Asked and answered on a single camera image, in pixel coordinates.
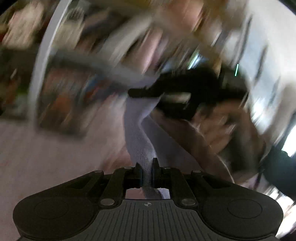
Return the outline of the person's right hand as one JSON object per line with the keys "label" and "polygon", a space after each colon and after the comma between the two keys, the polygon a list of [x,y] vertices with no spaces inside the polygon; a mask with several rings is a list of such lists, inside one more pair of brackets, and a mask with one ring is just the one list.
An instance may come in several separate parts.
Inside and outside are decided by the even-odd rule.
{"label": "person's right hand", "polygon": [[264,139],[240,101],[224,101],[215,107],[201,107],[191,123],[210,150],[230,165],[232,173],[253,175],[264,153]]}

